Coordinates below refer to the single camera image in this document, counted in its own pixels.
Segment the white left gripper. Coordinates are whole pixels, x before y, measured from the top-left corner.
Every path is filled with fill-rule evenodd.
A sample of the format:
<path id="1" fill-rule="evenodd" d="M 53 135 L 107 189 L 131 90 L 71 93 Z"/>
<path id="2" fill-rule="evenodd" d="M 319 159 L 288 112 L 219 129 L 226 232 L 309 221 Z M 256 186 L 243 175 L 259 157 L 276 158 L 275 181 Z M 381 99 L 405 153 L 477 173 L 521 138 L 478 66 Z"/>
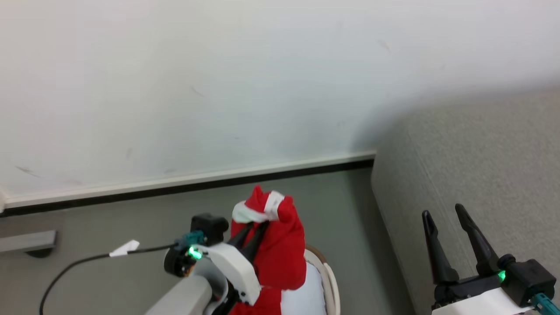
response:
<path id="1" fill-rule="evenodd" d="M 248 305 L 254 305 L 260 296 L 261 285 L 252 263 L 269 225 L 269 221 L 259 224 L 246 223 L 241 224 L 238 231 L 234 231 L 234 226 L 232 226 L 231 237 L 227 243 L 195 246 L 195 251 L 202 254 L 202 257 L 210 259 L 238 292 L 241 301 Z M 248 238 L 245 245 L 252 229 L 254 233 Z"/>

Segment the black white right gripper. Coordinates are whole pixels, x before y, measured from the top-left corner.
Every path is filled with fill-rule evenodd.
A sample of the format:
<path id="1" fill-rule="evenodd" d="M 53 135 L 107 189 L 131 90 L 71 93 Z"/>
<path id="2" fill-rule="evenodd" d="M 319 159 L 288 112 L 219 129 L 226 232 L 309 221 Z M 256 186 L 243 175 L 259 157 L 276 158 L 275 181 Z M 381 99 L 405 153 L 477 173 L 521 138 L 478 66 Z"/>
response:
<path id="1" fill-rule="evenodd" d="M 501 288 L 506 273 L 499 273 L 498 256 L 466 208 L 455 205 L 460 225 L 467 233 L 474 255 L 478 278 L 472 277 L 456 287 L 447 289 L 447 297 L 432 306 L 433 315 L 539 315 L 540 311 L 528 301 L 520 307 Z M 438 228 L 428 210 L 422 212 L 424 235 L 428 249 L 433 283 L 451 284 L 459 281 L 438 239 Z"/>

